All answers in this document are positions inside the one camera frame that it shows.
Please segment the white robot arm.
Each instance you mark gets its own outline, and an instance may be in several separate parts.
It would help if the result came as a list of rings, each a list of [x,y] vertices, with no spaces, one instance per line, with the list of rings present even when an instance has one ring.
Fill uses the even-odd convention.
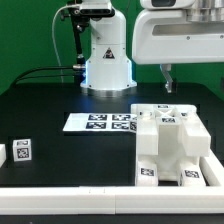
[[[111,0],[83,0],[91,24],[91,56],[82,88],[115,95],[136,86],[132,65],[158,64],[172,89],[173,64],[224,61],[224,0],[140,0],[126,56],[126,21]]]

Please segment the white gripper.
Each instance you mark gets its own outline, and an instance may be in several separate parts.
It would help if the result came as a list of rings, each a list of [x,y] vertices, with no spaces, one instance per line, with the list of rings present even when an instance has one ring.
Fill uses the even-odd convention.
[[[161,64],[172,93],[171,64],[224,62],[224,22],[187,22],[184,10],[143,10],[134,25],[132,58],[137,64]]]

